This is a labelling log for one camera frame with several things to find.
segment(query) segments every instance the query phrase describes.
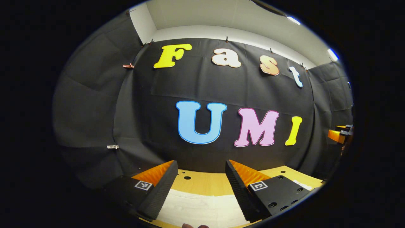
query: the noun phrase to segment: blue letter u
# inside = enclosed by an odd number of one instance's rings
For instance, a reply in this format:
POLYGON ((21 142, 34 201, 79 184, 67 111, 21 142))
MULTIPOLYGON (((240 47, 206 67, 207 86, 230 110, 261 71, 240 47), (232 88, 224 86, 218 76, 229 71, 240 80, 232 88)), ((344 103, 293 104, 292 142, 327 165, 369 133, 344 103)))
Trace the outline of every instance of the blue letter u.
POLYGON ((211 111, 211 126, 208 133, 196 132, 196 112, 201 105, 195 101, 179 101, 176 108, 179 110, 179 134, 182 139, 194 144, 208 144, 214 142, 221 133, 222 113, 226 105, 222 103, 209 103, 207 109, 211 111))

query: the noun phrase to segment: white ceiling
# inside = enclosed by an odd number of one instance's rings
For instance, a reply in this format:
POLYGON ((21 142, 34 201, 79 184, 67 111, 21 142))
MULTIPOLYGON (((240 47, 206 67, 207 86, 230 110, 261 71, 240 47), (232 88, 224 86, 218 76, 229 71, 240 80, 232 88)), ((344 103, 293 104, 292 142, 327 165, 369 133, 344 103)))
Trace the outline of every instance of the white ceiling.
POLYGON ((329 47, 303 24, 249 0, 150 0, 146 4, 158 30, 196 25, 236 28, 278 41, 315 65, 330 62, 329 47))

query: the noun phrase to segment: letter m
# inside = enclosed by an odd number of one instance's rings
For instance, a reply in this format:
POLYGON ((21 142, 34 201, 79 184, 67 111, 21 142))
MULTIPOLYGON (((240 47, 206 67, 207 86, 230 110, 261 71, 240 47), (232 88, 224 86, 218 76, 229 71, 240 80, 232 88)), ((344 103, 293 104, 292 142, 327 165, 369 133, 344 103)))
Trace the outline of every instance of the letter m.
POLYGON ((256 112, 252 108, 241 108, 238 111, 242 117, 241 132, 239 139, 234 145, 243 147, 249 145, 247 135, 250 134, 252 144, 256 145, 263 135, 263 139, 259 142, 261 146, 270 146, 274 144, 274 130, 279 113, 276 111, 268 111, 263 118, 261 124, 257 118, 256 112))

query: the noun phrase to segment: white wall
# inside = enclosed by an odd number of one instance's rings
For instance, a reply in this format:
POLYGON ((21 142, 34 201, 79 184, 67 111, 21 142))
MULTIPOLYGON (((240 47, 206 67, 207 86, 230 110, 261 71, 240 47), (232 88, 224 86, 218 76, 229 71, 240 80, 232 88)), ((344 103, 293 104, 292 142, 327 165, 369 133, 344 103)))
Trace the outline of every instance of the white wall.
POLYGON ((266 50, 270 50, 271 48, 274 53, 291 59, 296 63, 303 63, 308 69, 316 66, 309 59, 284 44, 244 30, 221 26, 180 26, 157 30, 146 3, 132 8, 130 10, 130 16, 142 43, 150 42, 152 39, 154 41, 181 38, 210 38, 225 40, 228 36, 229 41, 245 43, 266 50))

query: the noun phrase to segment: ceiling light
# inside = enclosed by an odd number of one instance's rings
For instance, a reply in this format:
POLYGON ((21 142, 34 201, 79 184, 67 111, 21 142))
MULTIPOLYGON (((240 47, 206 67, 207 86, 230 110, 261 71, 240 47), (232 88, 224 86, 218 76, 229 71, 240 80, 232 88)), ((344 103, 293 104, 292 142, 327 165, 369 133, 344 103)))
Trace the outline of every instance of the ceiling light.
POLYGON ((301 23, 297 20, 295 20, 293 17, 287 17, 288 19, 292 20, 294 23, 296 23, 297 25, 300 25, 301 23))
POLYGON ((336 54, 332 51, 332 49, 328 49, 329 55, 332 57, 333 61, 338 60, 339 58, 336 56, 336 54))

